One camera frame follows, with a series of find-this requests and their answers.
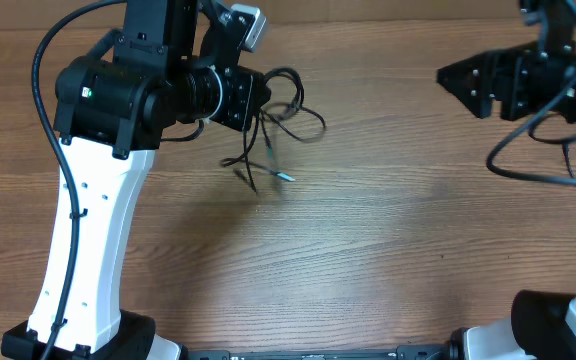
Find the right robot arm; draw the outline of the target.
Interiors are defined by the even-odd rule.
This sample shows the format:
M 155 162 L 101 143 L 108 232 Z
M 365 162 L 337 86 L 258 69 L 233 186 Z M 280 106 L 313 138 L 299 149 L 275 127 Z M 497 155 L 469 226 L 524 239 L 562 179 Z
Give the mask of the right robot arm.
M 576 189 L 576 2 L 521 1 L 535 40 L 485 51 L 440 68 L 437 83 L 475 117 L 497 112 L 520 124 L 488 153 L 486 168 L 506 179 Z M 512 169 L 497 159 L 526 136 L 562 153 L 563 174 L 543 167 Z M 576 359 L 576 291 L 521 290 L 508 315 L 455 331 L 447 359 Z

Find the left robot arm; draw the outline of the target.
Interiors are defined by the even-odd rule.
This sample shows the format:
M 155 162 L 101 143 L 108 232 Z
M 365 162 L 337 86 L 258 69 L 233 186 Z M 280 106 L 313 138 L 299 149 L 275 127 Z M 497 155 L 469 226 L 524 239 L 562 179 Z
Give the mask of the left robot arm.
M 219 1 L 128 0 L 123 25 L 64 68 L 54 115 L 39 111 L 60 167 L 47 270 L 33 312 L 8 330 L 10 359 L 169 359 L 187 349 L 123 310 L 134 210 L 166 128 L 215 122 L 245 133 L 270 90 L 242 67 L 262 11 Z

